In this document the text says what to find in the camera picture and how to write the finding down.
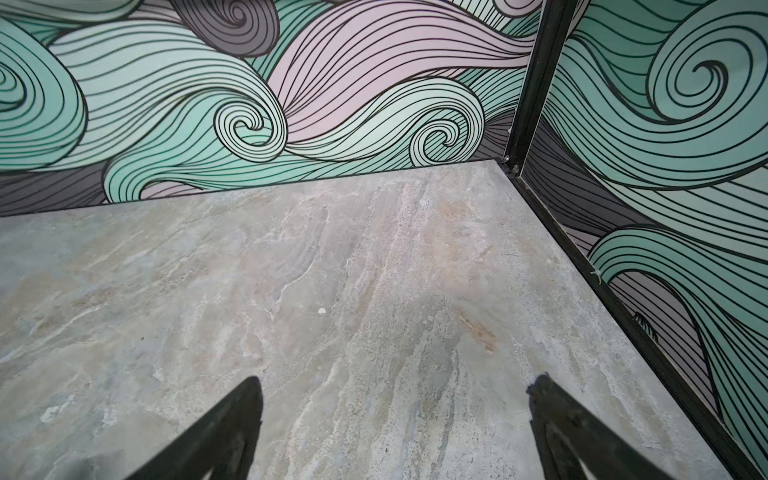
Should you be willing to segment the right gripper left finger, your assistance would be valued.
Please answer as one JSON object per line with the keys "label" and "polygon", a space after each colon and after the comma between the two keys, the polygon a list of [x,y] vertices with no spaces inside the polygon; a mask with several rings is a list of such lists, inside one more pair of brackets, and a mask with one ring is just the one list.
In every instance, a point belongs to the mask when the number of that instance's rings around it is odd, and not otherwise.
{"label": "right gripper left finger", "polygon": [[250,376],[222,398],[131,479],[246,479],[262,425],[264,398]]}

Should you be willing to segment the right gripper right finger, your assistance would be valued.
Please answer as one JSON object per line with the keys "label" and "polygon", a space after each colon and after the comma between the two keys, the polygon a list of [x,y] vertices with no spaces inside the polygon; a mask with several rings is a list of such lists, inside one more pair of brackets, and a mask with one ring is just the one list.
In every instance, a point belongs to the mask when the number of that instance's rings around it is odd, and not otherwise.
{"label": "right gripper right finger", "polygon": [[538,376],[526,393],[546,479],[672,479],[550,376]]}

